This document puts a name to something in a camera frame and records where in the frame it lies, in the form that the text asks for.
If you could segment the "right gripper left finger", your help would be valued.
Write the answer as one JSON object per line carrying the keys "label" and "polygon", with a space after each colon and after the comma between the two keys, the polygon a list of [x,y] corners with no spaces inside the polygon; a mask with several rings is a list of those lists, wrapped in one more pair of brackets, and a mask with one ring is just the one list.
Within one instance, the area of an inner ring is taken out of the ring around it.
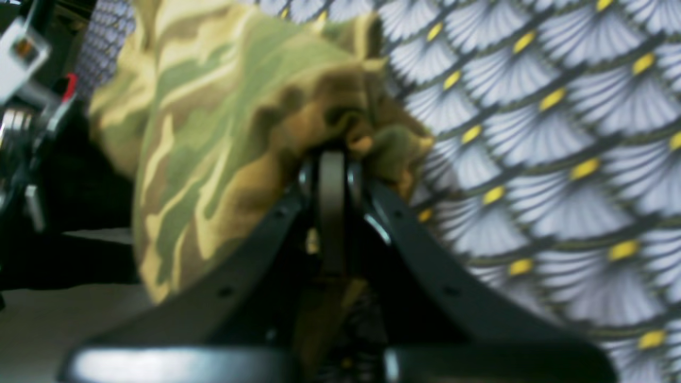
{"label": "right gripper left finger", "polygon": [[190,288],[70,351],[60,382],[302,382],[300,296],[343,271],[346,159],[326,151]]}

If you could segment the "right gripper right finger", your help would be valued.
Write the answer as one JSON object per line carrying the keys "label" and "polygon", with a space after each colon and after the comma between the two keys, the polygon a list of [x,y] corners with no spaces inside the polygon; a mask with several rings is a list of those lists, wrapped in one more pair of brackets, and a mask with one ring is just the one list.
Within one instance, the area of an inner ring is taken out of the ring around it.
{"label": "right gripper right finger", "polygon": [[377,292],[386,382],[615,382],[582,336],[472,276],[396,194],[347,166],[356,269]]}

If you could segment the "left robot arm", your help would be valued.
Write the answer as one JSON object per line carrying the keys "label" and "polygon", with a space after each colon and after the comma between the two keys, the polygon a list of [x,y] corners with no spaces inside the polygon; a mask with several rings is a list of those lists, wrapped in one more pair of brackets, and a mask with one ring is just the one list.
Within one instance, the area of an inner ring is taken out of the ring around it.
{"label": "left robot arm", "polygon": [[90,139],[127,1],[2,1],[2,290],[138,284],[133,184]]}

